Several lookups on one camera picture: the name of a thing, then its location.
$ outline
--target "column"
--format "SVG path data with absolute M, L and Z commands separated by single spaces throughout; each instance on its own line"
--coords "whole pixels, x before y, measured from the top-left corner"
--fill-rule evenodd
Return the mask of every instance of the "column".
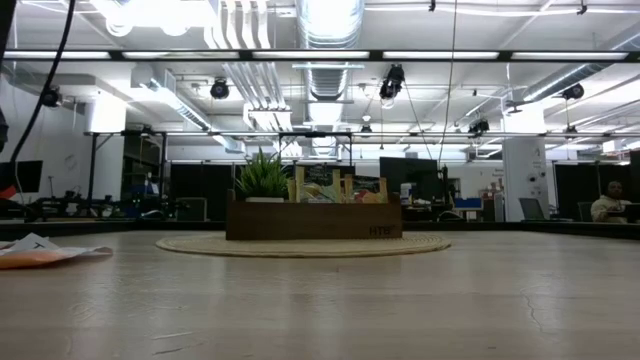
M 544 108 L 540 103 L 526 105 L 522 112 L 504 117 L 509 133 L 544 133 Z M 545 218 L 549 218 L 549 190 L 544 138 L 514 137 L 502 144 L 505 174 L 507 221 L 524 220 L 520 198 L 537 199 Z
M 125 129 L 127 105 L 115 96 L 103 93 L 87 104 L 88 130 L 90 132 L 120 132 Z M 98 145 L 107 140 L 107 136 L 98 138 Z M 122 185 L 122 162 L 124 155 L 124 137 L 113 136 L 96 152 L 93 199 L 103 199 L 106 195 L 120 199 Z

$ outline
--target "spotlight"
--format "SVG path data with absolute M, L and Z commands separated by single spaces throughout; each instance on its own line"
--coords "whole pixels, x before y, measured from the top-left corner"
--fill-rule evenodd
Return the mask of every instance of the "spotlight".
M 229 96 L 229 87 L 227 86 L 227 79 L 217 78 L 209 91 L 211 97 L 216 100 L 226 99 Z
M 487 119 L 480 119 L 469 125 L 469 133 L 480 135 L 489 131 L 489 122 Z
M 396 97 L 400 90 L 402 90 L 402 83 L 404 82 L 404 70 L 402 65 L 393 64 L 391 70 L 384 79 L 382 86 L 380 87 L 380 99 L 390 100 Z
M 57 108 L 60 106 L 60 87 L 50 87 L 44 90 L 42 105 L 49 108 Z
M 565 100 L 580 99 L 584 96 L 584 88 L 580 84 L 575 84 L 560 94 Z

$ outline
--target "monitor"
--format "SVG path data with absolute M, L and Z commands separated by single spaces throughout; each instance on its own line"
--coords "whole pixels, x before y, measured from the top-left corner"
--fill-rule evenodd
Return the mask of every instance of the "monitor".
M 520 200 L 525 220 L 546 220 L 538 199 L 520 198 L 518 200 Z
M 15 181 L 15 169 L 11 163 L 0 163 L 0 191 L 11 185 L 18 184 Z M 40 191 L 40 178 L 42 177 L 42 161 L 19 161 L 18 179 L 22 192 L 35 193 Z
M 389 193 L 399 193 L 403 183 L 414 183 L 414 198 L 429 201 L 434 197 L 442 198 L 442 182 L 436 160 L 381 157 L 380 177 L 387 179 Z

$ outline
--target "ceiling light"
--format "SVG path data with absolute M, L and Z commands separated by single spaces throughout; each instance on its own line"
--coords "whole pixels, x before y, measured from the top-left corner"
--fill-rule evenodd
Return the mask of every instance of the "ceiling light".
M 296 70 L 362 70 L 364 65 L 359 64 L 293 64 L 292 69 Z
M 125 51 L 122 56 L 131 60 L 237 60 L 240 58 L 240 54 L 237 51 Z
M 20 59 L 43 59 L 53 60 L 56 57 L 55 51 L 5 51 L 5 60 Z M 106 51 L 65 51 L 62 53 L 62 59 L 78 59 L 78 60 L 101 60 L 110 59 L 109 53 Z
M 277 132 L 230 132 L 230 131 L 221 131 L 219 132 L 219 134 L 224 135 L 224 136 L 265 136 L 265 137 L 269 137 L 269 136 L 278 136 Z
M 515 52 L 513 60 L 622 60 L 627 57 L 626 52 Z
M 206 132 L 170 132 L 167 133 L 167 136 L 207 136 L 209 133 Z
M 255 59 L 367 59 L 368 51 L 254 51 Z
M 420 60 L 493 60 L 497 59 L 497 51 L 385 51 L 383 59 L 420 59 Z

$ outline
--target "paper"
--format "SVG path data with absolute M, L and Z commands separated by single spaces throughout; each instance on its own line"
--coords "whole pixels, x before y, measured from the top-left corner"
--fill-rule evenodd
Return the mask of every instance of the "paper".
M 32 233 L 13 243 L 0 243 L 0 269 L 40 266 L 81 255 L 111 254 L 113 251 L 107 247 L 61 248 L 49 241 L 48 237 L 43 238 Z

